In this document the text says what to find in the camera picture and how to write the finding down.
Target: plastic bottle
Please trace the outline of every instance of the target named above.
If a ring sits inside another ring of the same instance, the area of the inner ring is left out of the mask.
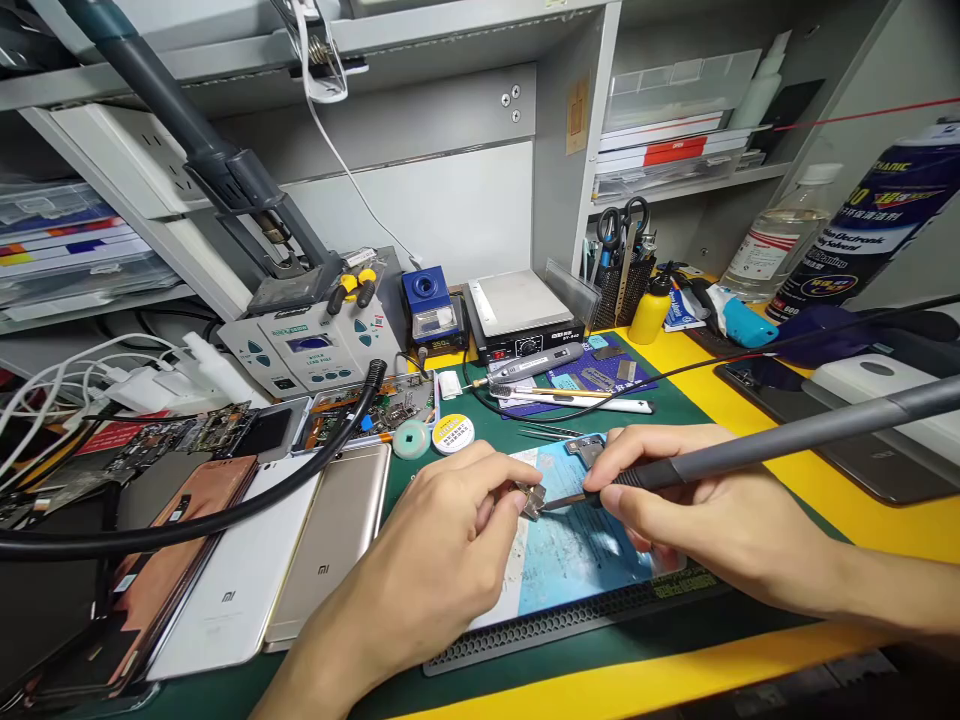
[[[663,327],[663,321],[667,319],[667,313],[670,311],[670,288],[673,286],[670,273],[672,271],[673,263],[667,263],[663,271],[650,281],[650,287],[640,298],[630,330],[627,331],[630,342],[636,345],[649,345],[657,339],[657,334]]]
[[[232,403],[250,401],[251,408],[264,408],[270,401],[254,388],[217,349],[194,332],[183,336],[183,341],[200,361],[200,372],[223,392]]]
[[[810,305],[840,305],[855,297],[958,190],[960,116],[941,118],[917,135],[897,140],[796,264],[767,315],[788,320]]]
[[[770,51],[767,56],[760,61],[753,80],[747,88],[747,93],[743,100],[730,116],[730,123],[727,127],[743,128],[757,127],[763,120],[764,113],[773,102],[777,90],[780,89],[780,83],[783,80],[780,77],[780,65],[783,64],[784,51],[787,49],[787,40],[790,39],[790,30],[780,33],[773,40]]]
[[[842,168],[809,166],[792,192],[757,215],[718,284],[743,302],[772,298],[830,217],[824,189]]]

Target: yellow bottle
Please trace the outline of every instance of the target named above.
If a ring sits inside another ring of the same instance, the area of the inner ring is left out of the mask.
[[[666,269],[650,281],[647,293],[640,298],[637,312],[630,323],[627,337],[637,345],[649,345],[657,339],[657,334],[667,319],[670,311],[670,287],[673,280],[670,277],[672,266],[668,263]]]

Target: book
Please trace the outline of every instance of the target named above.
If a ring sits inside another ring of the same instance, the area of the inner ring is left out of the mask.
[[[723,112],[705,113],[690,117],[668,120],[666,122],[639,125],[632,128],[611,130],[600,136],[599,152],[619,150],[634,145],[645,145],[652,142],[673,140],[688,135],[699,135],[720,127]]]
[[[55,245],[53,247],[41,247],[36,250],[23,251],[17,253],[0,253],[0,267],[9,265],[23,265],[25,263],[36,262],[37,260],[48,260],[49,258],[63,257],[65,255],[78,255],[80,253],[91,252],[102,245],[115,245],[116,243],[126,242],[139,238],[133,230],[125,228],[126,232],[122,235],[113,235],[95,240],[80,240],[69,242],[64,245]]]
[[[32,262],[14,265],[0,265],[0,278],[29,275],[30,273],[43,270],[57,270],[72,265],[95,263],[100,260],[113,260],[149,251],[150,246],[147,245],[143,238],[135,237],[121,242],[105,243],[86,252],[74,253],[72,255],[61,255],[59,257],[34,260]]]
[[[112,237],[129,232],[133,232],[133,230],[120,217],[112,217],[92,223],[81,223],[65,228],[34,230],[4,237],[6,242],[0,244],[0,256],[55,247],[81,240],[97,240],[102,237]]]
[[[679,148],[671,148],[654,153],[643,153],[641,155],[626,157],[620,160],[610,160],[607,162],[598,162],[596,167],[597,175],[605,175],[612,172],[622,172],[634,168],[649,167],[651,165],[663,165],[665,163],[676,162],[678,160],[689,160],[700,157],[701,155],[710,155],[713,153],[738,150],[745,147],[747,138],[737,138],[733,140],[724,140],[720,142],[692,143]]]

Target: circuit board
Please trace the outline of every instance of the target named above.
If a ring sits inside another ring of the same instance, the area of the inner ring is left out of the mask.
[[[191,431],[202,421],[189,418],[180,422],[144,425],[133,439],[103,468],[114,473],[124,470],[141,472],[170,450],[184,450]]]
[[[419,373],[387,378],[361,427],[350,439],[392,433],[412,418],[426,421],[434,408],[433,371],[427,374],[429,380],[424,380]],[[361,388],[355,385],[317,395],[294,451],[315,450],[326,444],[334,429],[352,411]]]
[[[188,452],[212,452],[215,460],[230,457],[258,414],[258,410],[250,409],[249,401],[227,405],[209,413],[206,422],[200,425],[196,438],[184,449]]]

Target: hand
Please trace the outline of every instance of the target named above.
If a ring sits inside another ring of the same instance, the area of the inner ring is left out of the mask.
[[[753,597],[808,615],[838,611],[842,543],[828,538],[762,466],[671,488],[663,496],[611,485],[637,459],[682,455],[733,438],[717,425],[614,429],[583,486],[627,528],[640,552],[651,544],[687,553]]]
[[[509,482],[541,479],[482,440],[424,467],[304,626],[255,715],[339,716],[391,675],[443,651],[500,598],[526,502]]]

